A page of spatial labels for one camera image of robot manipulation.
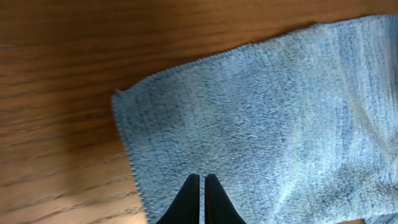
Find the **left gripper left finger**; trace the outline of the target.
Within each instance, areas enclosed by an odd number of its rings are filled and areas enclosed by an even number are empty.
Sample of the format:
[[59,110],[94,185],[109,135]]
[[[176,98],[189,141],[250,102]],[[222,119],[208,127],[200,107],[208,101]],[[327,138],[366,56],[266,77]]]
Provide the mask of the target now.
[[199,224],[200,176],[190,174],[156,224]]

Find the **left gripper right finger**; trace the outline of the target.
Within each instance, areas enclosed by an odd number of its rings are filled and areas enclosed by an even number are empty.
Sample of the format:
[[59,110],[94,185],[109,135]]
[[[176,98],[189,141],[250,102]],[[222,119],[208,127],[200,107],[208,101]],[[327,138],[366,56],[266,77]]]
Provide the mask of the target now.
[[246,224],[214,174],[205,178],[205,223]]

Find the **blue microfiber cloth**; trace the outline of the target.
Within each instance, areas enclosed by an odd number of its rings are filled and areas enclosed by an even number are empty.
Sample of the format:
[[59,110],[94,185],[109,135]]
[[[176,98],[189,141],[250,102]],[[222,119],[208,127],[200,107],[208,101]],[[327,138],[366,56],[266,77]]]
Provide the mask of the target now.
[[316,24],[112,99],[149,223],[215,174],[247,223],[397,222],[397,17]]

